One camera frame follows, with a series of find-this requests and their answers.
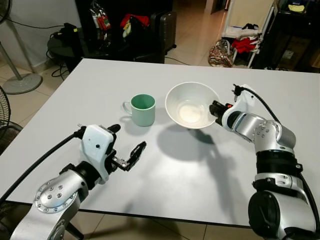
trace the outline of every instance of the cardboard box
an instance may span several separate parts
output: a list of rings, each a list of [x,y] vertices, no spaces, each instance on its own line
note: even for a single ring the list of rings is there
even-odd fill
[[[277,67],[294,70],[309,46],[309,43],[310,39],[293,36]]]

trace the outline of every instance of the bag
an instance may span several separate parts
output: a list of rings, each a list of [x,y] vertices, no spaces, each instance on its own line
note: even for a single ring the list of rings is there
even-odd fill
[[[213,67],[232,68],[232,58],[234,49],[226,39],[220,39],[215,46],[211,48],[208,56],[208,63]]]

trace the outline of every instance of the mug handle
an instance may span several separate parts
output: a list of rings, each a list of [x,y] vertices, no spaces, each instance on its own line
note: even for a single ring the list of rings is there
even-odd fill
[[[123,109],[124,109],[128,114],[132,115],[132,111],[130,111],[129,108],[127,108],[126,104],[130,104],[130,102],[129,102],[129,101],[124,101],[124,102],[122,103]]]

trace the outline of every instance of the tiled floor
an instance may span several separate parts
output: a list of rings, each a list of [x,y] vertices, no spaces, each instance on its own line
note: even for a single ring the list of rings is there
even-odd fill
[[[227,12],[204,14],[203,0],[177,0],[176,44],[168,57],[178,59],[190,65],[208,66],[208,53],[221,34]],[[181,64],[166,59],[166,64]],[[23,127],[37,113],[62,83],[59,77],[51,77],[58,67],[52,67],[41,75],[43,83],[35,91],[9,95],[12,110],[11,120]],[[0,85],[13,76],[9,66],[0,62]],[[26,207],[20,206],[25,213]],[[250,229],[186,223],[173,220],[147,219],[128,216],[79,212],[71,221],[83,234],[92,240],[258,240]],[[73,240],[68,232],[65,240]]]

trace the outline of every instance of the plastic bag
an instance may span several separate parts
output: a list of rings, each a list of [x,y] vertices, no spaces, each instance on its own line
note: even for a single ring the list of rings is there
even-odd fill
[[[234,49],[231,49],[230,43],[226,39],[220,39],[215,46],[211,48],[208,56],[208,63],[213,67],[232,68],[232,58]]]
[[[108,41],[108,30],[111,28],[111,25],[106,10],[96,3],[96,1],[93,1],[90,6],[90,12],[97,28],[97,39]]]

